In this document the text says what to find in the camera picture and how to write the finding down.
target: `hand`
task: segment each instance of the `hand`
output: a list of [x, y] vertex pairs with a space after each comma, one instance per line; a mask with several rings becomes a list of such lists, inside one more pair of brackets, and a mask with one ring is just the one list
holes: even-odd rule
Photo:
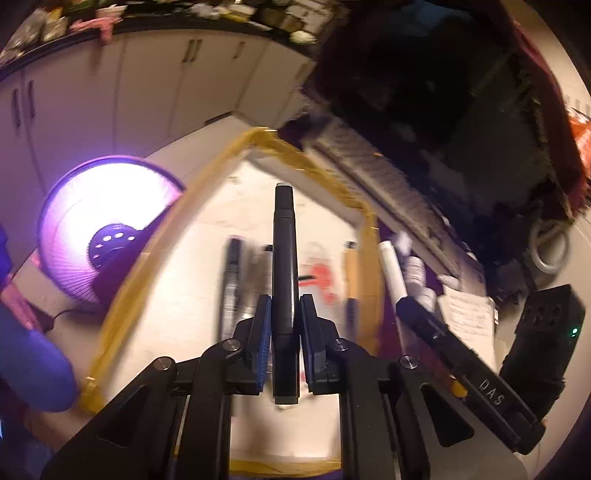
[[18, 323], [27, 330], [41, 330], [33, 309], [12, 282], [10, 275], [6, 277], [3, 283], [0, 283], [0, 288], [2, 289], [0, 291], [0, 301], [17, 318]]

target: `sheet of paper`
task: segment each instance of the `sheet of paper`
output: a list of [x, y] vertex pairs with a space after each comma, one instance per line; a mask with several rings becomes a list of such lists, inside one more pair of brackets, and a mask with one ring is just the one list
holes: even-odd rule
[[496, 372], [493, 301], [489, 297], [479, 297], [445, 286], [443, 291], [444, 295], [437, 299], [443, 320], [454, 335]]

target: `pink object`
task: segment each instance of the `pink object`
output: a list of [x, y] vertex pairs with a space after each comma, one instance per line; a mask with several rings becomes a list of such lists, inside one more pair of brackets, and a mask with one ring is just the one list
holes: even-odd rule
[[120, 21], [120, 18], [115, 17], [94, 18], [86, 22], [83, 22], [82, 20], [76, 20], [70, 26], [70, 30], [73, 32], [81, 32], [84, 30], [89, 30], [90, 28], [100, 28], [100, 39], [104, 43], [108, 43], [113, 38], [113, 25]]

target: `silver bolt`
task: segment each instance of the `silver bolt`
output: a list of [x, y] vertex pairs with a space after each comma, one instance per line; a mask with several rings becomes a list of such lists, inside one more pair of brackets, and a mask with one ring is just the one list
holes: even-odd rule
[[154, 368], [160, 371], [168, 370], [172, 364], [173, 361], [167, 356], [158, 357], [153, 363]]
[[400, 365], [402, 365], [404, 368], [407, 368], [409, 370], [412, 370], [413, 368], [417, 368], [418, 367], [418, 362], [417, 360], [410, 355], [404, 355], [402, 357], [400, 357]]
[[342, 338], [337, 338], [333, 344], [333, 350], [337, 352], [344, 352], [347, 348], [347, 343]]
[[240, 348], [240, 340], [236, 340], [235, 338], [229, 338], [225, 342], [222, 343], [222, 347], [224, 350], [228, 352], [235, 352]]

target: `fan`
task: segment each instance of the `fan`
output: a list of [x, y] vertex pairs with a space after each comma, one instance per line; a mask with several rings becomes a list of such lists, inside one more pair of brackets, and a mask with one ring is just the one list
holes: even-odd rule
[[97, 303], [101, 269], [178, 198], [184, 186], [140, 158], [96, 158], [68, 172], [45, 200], [41, 269], [66, 294]]

